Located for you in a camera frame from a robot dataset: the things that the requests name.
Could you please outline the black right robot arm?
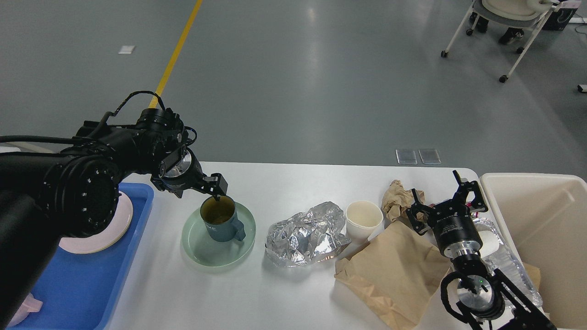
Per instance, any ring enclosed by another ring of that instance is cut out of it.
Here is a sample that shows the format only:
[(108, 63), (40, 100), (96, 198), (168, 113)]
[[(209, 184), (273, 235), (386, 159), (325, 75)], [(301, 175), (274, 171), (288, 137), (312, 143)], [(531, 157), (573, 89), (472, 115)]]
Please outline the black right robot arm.
[(506, 302), (512, 304), (512, 318), (504, 330), (554, 330), (555, 325), (499, 268), (490, 270), (482, 260), (482, 236), (473, 215), (488, 207), (477, 181), (463, 181), (453, 171), (458, 188), (451, 199), (434, 205), (423, 204), (412, 189), (414, 202), (406, 210), (411, 227), (419, 235), (432, 230), (438, 249), (453, 271), (440, 285), (447, 313), (480, 330), (503, 315)]

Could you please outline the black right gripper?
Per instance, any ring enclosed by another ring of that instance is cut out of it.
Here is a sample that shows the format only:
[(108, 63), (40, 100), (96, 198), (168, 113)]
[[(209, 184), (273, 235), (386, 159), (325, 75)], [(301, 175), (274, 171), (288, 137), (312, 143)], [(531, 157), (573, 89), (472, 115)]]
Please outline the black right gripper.
[(449, 259), (480, 252), (483, 242), (471, 216), (488, 211), (480, 184), (463, 181), (456, 170), (452, 173), (458, 184), (452, 206), (425, 205), (417, 190), (411, 189), (414, 202), (405, 211), (411, 227), (420, 236), (432, 228), (439, 251)]

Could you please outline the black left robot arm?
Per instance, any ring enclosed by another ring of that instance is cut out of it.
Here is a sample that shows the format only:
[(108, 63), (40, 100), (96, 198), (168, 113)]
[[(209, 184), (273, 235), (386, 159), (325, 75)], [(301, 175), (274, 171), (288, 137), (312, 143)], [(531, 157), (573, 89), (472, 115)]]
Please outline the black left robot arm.
[(136, 173), (150, 175), (159, 191), (182, 197), (193, 189), (216, 200), (228, 184), (220, 173), (206, 175), (189, 148), (192, 127), (166, 107), (141, 112), (133, 125), (109, 125), (122, 107), (100, 121), (86, 121), (72, 138), (13, 135), (1, 142), (64, 144), (57, 153), (6, 152), (1, 155), (1, 328), (5, 329), (42, 272), (60, 240), (103, 232), (115, 215), (119, 184)]

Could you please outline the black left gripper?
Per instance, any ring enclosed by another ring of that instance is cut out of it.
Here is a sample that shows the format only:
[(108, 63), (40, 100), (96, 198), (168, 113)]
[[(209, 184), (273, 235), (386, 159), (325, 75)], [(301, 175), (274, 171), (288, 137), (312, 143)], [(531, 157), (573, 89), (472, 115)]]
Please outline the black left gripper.
[(176, 163), (163, 177), (151, 176), (151, 184), (159, 191), (167, 191), (182, 198), (185, 190), (203, 191), (213, 198), (226, 196), (228, 182), (220, 173), (205, 176), (192, 150), (188, 149), (181, 161)]

